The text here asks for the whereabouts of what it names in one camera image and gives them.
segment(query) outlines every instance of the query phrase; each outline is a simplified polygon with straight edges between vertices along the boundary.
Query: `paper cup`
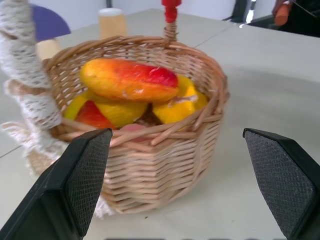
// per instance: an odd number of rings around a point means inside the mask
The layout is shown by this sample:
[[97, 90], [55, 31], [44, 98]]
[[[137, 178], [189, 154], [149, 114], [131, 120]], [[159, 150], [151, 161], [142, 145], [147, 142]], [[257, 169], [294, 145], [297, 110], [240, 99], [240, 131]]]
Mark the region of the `paper cup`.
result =
[[127, 25], [124, 12], [119, 8], [104, 8], [99, 10], [100, 38], [127, 36]]

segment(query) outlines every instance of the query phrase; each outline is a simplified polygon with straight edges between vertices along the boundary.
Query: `basket handle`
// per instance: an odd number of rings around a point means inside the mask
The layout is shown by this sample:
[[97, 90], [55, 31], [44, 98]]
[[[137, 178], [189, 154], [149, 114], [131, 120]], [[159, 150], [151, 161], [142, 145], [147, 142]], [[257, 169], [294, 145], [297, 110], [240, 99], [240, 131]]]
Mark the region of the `basket handle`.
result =
[[17, 101], [36, 141], [41, 144], [42, 131], [59, 125], [62, 117], [36, 53], [29, 1], [0, 0], [0, 23], [0, 63], [11, 79], [4, 89]]
[[168, 42], [177, 41], [177, 7], [181, 5], [182, 0], [162, 0], [162, 5], [165, 7], [164, 15], [166, 25], [164, 27], [164, 38]]

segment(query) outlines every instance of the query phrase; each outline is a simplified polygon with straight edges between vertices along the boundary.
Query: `wicker basket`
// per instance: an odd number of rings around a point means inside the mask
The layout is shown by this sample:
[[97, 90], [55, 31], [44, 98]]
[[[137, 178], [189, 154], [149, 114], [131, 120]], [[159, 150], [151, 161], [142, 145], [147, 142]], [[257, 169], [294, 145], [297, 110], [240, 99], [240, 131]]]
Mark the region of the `wicker basket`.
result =
[[[210, 99], [207, 106], [184, 120], [135, 132], [114, 130], [102, 196], [118, 213], [138, 213], [159, 208], [187, 194], [206, 174], [213, 160], [228, 100], [227, 78], [219, 64], [205, 53], [176, 41], [176, 23], [167, 23], [164, 37], [115, 36], [66, 48], [43, 61], [53, 83], [52, 94], [63, 112], [85, 90], [79, 80], [84, 63], [95, 58], [123, 58], [172, 69], [194, 81]], [[94, 128], [63, 119], [51, 134], [69, 141]], [[134, 138], [147, 136], [137, 143]], [[42, 172], [45, 164], [31, 161]]]

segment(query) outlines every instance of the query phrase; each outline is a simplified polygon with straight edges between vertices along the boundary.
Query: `white table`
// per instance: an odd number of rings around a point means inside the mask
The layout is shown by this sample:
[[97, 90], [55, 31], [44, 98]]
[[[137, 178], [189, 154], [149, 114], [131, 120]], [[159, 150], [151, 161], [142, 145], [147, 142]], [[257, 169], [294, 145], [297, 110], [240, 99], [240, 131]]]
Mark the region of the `white table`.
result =
[[[163, 22], [159, 10], [133, 14], [129, 33], [161, 35]], [[231, 98], [215, 162], [189, 195], [150, 212], [94, 217], [85, 239], [283, 239], [257, 186], [242, 132], [248, 127], [293, 138], [320, 160], [320, 39], [183, 14], [178, 26], [179, 40], [216, 58], [229, 77]], [[91, 26], [60, 40], [68, 47], [97, 37], [98, 27]], [[0, 122], [19, 120], [13, 101], [0, 100]], [[22, 149], [12, 151], [17, 146], [4, 135], [0, 141], [1, 227], [35, 178]]]

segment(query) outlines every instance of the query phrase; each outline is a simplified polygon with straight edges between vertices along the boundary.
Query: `fake fruit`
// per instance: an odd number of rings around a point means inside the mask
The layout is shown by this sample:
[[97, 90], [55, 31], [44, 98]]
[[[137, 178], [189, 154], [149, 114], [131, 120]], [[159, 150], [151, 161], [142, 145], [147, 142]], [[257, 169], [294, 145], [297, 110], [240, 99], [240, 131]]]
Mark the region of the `fake fruit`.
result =
[[93, 101], [101, 114], [116, 128], [133, 124], [146, 111], [147, 103], [121, 102], [105, 99], [88, 90], [73, 99], [64, 111], [64, 117], [75, 120], [80, 108], [87, 102]]
[[208, 103], [207, 97], [196, 90], [194, 83], [183, 75], [178, 75], [179, 92], [177, 97], [164, 103], [154, 103], [153, 113], [164, 124], [181, 121], [202, 109]]
[[93, 101], [87, 101], [80, 108], [75, 121], [83, 124], [88, 124], [97, 129], [114, 129], [115, 126], [101, 114]]
[[95, 94], [112, 100], [160, 103], [178, 93], [174, 72], [124, 59], [88, 61], [80, 71], [80, 80]]
[[[138, 130], [145, 129], [145, 128], [146, 128], [146, 126], [134, 123], [134, 124], [129, 124], [129, 125], [124, 126], [123, 128], [121, 128], [121, 130], [128, 131], [128, 132], [134, 132], [134, 131], [138, 131]], [[144, 142], [146, 140], [148, 140], [148, 138], [146, 138], [146, 137], [137, 137], [135, 139], [132, 139], [131, 141], [135, 142], [135, 143], [140, 143], [140, 142]]]

